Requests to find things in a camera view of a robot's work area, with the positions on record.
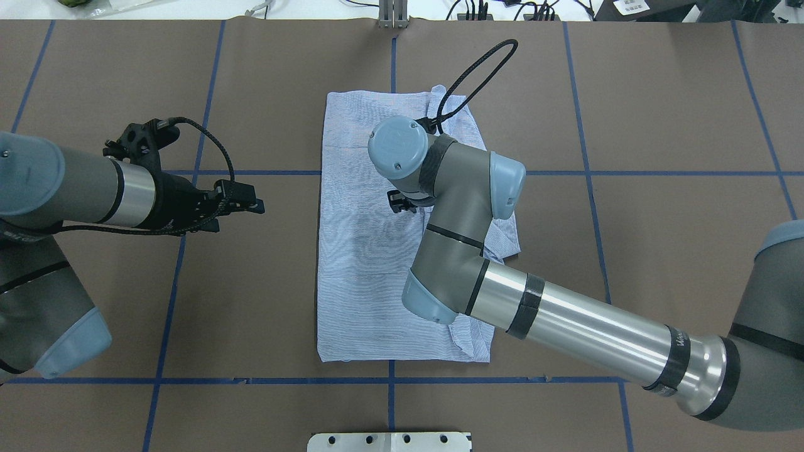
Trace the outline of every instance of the folded cloth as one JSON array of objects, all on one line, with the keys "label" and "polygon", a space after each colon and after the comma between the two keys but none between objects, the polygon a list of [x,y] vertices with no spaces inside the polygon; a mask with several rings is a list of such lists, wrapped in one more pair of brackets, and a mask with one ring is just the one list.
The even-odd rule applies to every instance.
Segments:
[{"label": "folded cloth", "polygon": [[[432,208],[394,214],[367,152],[368,135],[383,119],[434,117],[445,88],[387,94],[332,92],[326,98],[318,231],[318,354],[322,361],[452,360],[487,363],[494,327],[458,315],[438,325],[405,309],[402,289]],[[463,102],[453,96],[444,111]],[[485,149],[468,108],[443,125],[445,133]],[[501,262],[519,252],[516,220],[494,220],[483,250]]]}]

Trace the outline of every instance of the light blue cap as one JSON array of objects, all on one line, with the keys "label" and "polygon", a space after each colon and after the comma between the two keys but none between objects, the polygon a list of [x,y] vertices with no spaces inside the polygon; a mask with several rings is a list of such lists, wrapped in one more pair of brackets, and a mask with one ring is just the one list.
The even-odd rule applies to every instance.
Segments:
[{"label": "light blue cap", "polygon": [[380,122],[368,138],[368,156],[384,178],[402,179],[425,160],[427,133],[413,119],[394,116]]},{"label": "light blue cap", "polygon": [[42,207],[63,180],[64,155],[58,146],[44,138],[0,132],[0,216]]},{"label": "light blue cap", "polygon": [[491,152],[491,214],[508,220],[525,185],[525,166],[516,160]]},{"label": "light blue cap", "polygon": [[402,291],[402,304],[424,320],[441,325],[449,325],[457,317],[457,312],[438,301],[438,298],[421,285],[410,269]]},{"label": "light blue cap", "polygon": [[34,369],[44,378],[56,378],[95,358],[111,344],[106,322],[93,307],[45,351]]},{"label": "light blue cap", "polygon": [[788,221],[779,224],[776,228],[768,232],[765,241],[762,242],[762,246],[759,248],[759,251],[757,251],[757,256],[759,256],[759,253],[762,253],[775,244],[801,238],[804,238],[804,220]]}]

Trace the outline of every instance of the green object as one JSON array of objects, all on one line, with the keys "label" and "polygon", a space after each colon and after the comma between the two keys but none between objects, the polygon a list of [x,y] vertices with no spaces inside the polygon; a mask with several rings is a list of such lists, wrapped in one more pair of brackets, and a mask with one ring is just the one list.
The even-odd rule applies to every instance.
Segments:
[{"label": "green object", "polygon": [[91,1],[92,0],[59,0],[59,3],[70,8],[75,8],[78,5],[84,5],[85,3],[89,3]]}]

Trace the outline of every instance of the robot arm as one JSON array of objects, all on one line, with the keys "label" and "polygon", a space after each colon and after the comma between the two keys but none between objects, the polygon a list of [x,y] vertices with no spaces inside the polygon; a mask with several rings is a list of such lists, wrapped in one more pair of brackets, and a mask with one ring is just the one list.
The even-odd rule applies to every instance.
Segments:
[{"label": "robot arm", "polygon": [[57,377],[111,343],[101,313],[51,236],[85,227],[64,228],[63,221],[179,236],[217,232],[216,216],[265,212],[252,186],[220,180],[202,191],[162,171],[159,151],[178,139],[180,122],[192,123],[129,125],[106,142],[109,158],[0,132],[0,384],[31,368]]},{"label": "robot arm", "polygon": [[774,229],[728,337],[692,336],[482,257],[492,218],[511,216],[525,169],[393,117],[368,152],[395,212],[434,205],[402,301],[449,324],[463,313],[608,368],[685,413],[749,430],[804,427],[804,221]]}]

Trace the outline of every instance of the blue striped cloth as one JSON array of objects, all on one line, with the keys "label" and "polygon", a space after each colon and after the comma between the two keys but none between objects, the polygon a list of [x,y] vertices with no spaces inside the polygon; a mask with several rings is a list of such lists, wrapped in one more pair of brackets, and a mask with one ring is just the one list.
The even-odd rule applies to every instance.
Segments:
[{"label": "blue striped cloth", "polygon": [[[383,119],[435,116],[445,88],[387,94],[332,92],[326,99],[318,233],[318,354],[322,361],[452,360],[487,363],[494,328],[463,314],[437,325],[411,314],[401,295],[432,209],[394,214],[394,187],[368,157],[368,134]],[[452,111],[464,97],[450,97]],[[467,108],[444,131],[485,149]],[[516,220],[495,220],[484,255],[502,262],[519,252]]]}]

